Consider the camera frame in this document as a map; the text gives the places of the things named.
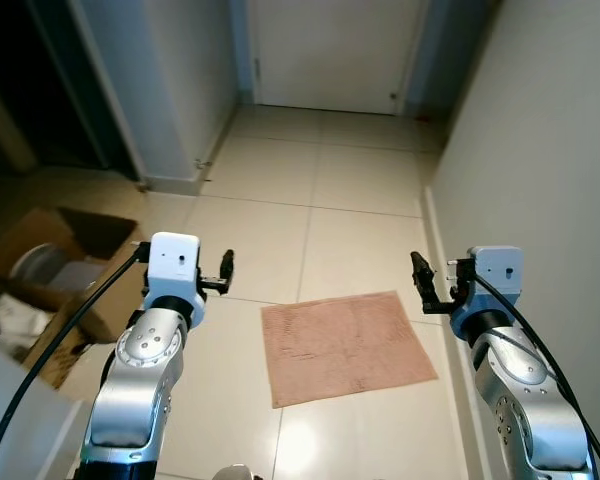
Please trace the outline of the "pink floor mat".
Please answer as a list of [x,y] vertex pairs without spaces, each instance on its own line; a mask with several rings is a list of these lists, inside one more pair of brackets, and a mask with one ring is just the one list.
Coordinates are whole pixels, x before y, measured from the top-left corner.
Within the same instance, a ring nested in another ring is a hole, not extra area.
[[265,306],[262,329],[276,410],[438,378],[395,291]]

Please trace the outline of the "grey round roll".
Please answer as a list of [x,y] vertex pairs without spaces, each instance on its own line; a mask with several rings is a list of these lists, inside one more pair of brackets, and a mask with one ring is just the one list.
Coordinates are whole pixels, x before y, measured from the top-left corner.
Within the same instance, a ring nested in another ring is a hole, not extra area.
[[12,266],[9,278],[49,291],[80,293],[103,274],[104,265],[72,260],[70,253],[52,243],[31,248]]

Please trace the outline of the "grey robot leg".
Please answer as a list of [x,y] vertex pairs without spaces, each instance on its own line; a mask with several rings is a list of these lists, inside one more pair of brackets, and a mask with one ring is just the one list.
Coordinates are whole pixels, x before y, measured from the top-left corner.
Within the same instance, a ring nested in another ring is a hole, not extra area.
[[263,477],[256,475],[245,463],[233,463],[233,465],[219,468],[210,480],[263,480]]

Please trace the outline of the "brown cardboard box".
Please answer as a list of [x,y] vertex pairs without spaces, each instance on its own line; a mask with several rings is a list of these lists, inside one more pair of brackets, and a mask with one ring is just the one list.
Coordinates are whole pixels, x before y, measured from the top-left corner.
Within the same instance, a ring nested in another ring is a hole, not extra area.
[[[39,308],[50,316],[47,328],[32,343],[29,351],[17,355],[18,364],[26,369],[35,364],[82,302],[98,291],[100,283],[107,280],[125,260],[130,259],[141,233],[139,224],[132,219],[68,207],[35,207],[0,237],[0,291],[12,294],[16,300]],[[80,293],[49,291],[9,278],[12,266],[20,257],[44,243],[63,248],[70,253],[72,260],[96,262],[104,265],[105,270],[91,287]],[[59,389],[86,348],[94,344],[112,346],[116,343],[134,310],[143,302],[144,283],[144,266],[131,266],[58,344],[39,372],[40,380],[50,388]]]

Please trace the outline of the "white flat panel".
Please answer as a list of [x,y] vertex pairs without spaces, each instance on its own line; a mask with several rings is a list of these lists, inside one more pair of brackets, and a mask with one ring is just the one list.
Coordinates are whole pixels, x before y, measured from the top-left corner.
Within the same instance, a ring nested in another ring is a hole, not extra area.
[[[0,417],[26,370],[0,351]],[[35,381],[0,442],[0,480],[67,480],[79,462],[89,407]]]

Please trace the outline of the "white door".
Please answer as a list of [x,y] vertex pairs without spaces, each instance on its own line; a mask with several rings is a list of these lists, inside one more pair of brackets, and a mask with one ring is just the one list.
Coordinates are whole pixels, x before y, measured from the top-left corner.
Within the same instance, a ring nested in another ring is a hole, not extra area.
[[248,0],[254,99],[399,111],[431,0]]

